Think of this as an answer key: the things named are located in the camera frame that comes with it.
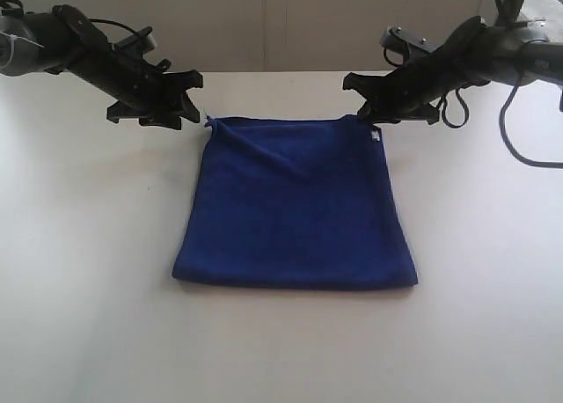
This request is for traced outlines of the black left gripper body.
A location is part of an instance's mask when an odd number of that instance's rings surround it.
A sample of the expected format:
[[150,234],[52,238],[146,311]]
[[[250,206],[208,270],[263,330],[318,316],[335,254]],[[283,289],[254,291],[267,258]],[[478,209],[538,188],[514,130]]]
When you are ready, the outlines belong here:
[[106,110],[109,121],[137,119],[144,127],[181,128],[185,74],[147,63],[143,54],[149,50],[146,41],[110,43],[101,49],[74,45],[72,73],[116,99]]

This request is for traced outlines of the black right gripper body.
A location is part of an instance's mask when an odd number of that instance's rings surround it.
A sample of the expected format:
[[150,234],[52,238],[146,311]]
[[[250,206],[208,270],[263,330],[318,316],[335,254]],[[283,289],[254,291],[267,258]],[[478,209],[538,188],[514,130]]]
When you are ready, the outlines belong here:
[[440,111],[430,103],[466,84],[466,75],[445,47],[387,75],[391,91],[384,99],[372,99],[401,121],[439,121]]

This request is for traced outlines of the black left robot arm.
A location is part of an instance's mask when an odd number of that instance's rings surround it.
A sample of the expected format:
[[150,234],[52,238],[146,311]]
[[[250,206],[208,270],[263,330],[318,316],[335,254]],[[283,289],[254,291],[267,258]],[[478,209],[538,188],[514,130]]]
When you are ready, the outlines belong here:
[[167,59],[147,62],[144,56],[157,46],[152,27],[130,29],[112,42],[101,22],[68,4],[32,12],[19,0],[1,0],[2,75],[69,72],[114,98],[106,110],[112,123],[136,119],[143,127],[180,130],[183,121],[200,122],[187,92],[202,88],[202,74],[173,72]]

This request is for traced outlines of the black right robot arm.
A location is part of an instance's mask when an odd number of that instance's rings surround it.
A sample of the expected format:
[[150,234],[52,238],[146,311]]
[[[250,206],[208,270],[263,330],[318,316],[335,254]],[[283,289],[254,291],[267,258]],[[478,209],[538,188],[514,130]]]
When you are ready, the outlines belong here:
[[458,26],[440,46],[398,26],[380,44],[403,61],[384,76],[349,73],[343,89],[365,100],[357,115],[367,123],[443,119],[450,92],[491,82],[515,86],[541,80],[562,84],[562,46],[529,22],[488,26],[480,16]]

